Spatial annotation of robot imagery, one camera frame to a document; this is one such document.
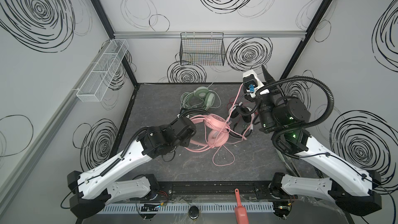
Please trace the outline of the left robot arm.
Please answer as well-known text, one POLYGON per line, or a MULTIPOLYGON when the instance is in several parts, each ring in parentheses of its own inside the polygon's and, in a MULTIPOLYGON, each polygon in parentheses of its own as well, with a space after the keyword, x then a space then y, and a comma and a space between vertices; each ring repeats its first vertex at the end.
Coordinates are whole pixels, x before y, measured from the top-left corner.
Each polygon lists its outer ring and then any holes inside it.
POLYGON ((209 112, 199 108, 183 109, 169 124, 140 128, 125 149, 101 165, 86 172, 69 173, 67 183, 72 196, 68 209, 77 218, 86 219, 118 201, 156 198, 160 186, 153 174, 125 181, 120 178, 142 164, 175 152, 179 146, 188 147, 196 134, 190 114, 209 115, 209 112))

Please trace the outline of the pink headphones with cable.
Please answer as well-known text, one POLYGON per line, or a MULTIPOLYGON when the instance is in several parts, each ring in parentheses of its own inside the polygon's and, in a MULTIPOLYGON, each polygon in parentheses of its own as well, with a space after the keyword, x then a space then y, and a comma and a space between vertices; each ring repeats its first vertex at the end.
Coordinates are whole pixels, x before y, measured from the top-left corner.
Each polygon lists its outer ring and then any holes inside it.
POLYGON ((215 153, 212 157, 212 163, 217 167, 226 167, 232 165, 235 162, 235 155, 231 152, 227 145, 237 145, 246 141, 254 131, 256 114, 249 115, 252 110, 246 107, 245 104, 240 100, 241 95, 238 93, 234 98, 233 102, 230 102, 230 108, 228 109, 228 115, 223 118, 219 115, 210 113, 197 114, 190 117, 190 120, 194 124, 202 123, 204 126, 204 142, 198 142, 193 139, 190 143, 197 146, 197 149, 187 148, 186 150, 192 153, 203 153, 212 149, 215 149, 215 153), (231 121, 234 118, 239 117, 246 124, 243 131, 235 131, 235 124, 231 121), (232 156, 232 161, 224 164, 217 164, 215 162, 215 156, 218 154, 221 148, 226 149, 227 152, 232 156))

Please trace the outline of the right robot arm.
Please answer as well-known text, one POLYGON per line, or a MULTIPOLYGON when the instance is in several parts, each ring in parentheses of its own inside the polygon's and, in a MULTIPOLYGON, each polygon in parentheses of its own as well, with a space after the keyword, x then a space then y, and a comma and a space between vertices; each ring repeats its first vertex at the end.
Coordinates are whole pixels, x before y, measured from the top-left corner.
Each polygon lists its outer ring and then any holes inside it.
POLYGON ((254 71, 247 71, 243 74, 243 87, 244 97, 255 104, 252 111, 260 119, 260 131, 272 135, 276 150, 326 173, 325 178, 318 179, 276 173, 268 187, 272 197, 291 199, 302 195, 328 200, 347 213, 361 217, 381 210, 382 197, 376 192, 380 186, 379 173, 356 168, 308 132, 308 128, 323 123, 332 114, 334 96, 326 84, 308 76, 276 81, 265 74, 260 80, 254 71), (309 82, 324 92, 327 104, 319 118, 311 120, 305 104, 296 97, 275 99, 281 93, 279 87, 292 82, 309 82))

